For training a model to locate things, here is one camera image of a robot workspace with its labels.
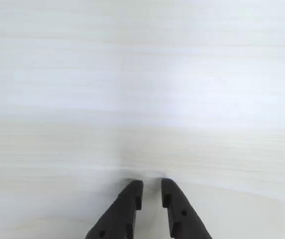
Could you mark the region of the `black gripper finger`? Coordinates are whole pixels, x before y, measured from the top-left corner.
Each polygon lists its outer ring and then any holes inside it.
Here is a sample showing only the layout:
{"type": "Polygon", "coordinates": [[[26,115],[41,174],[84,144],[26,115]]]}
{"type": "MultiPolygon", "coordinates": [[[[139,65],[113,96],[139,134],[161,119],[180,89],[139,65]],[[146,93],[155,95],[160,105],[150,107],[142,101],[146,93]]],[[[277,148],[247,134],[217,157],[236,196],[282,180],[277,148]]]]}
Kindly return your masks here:
{"type": "Polygon", "coordinates": [[[169,234],[173,239],[210,239],[202,220],[180,187],[169,178],[161,180],[162,207],[167,209],[169,234]]]}
{"type": "Polygon", "coordinates": [[[142,209],[143,181],[131,181],[88,231],[87,239],[132,239],[142,209]]]}

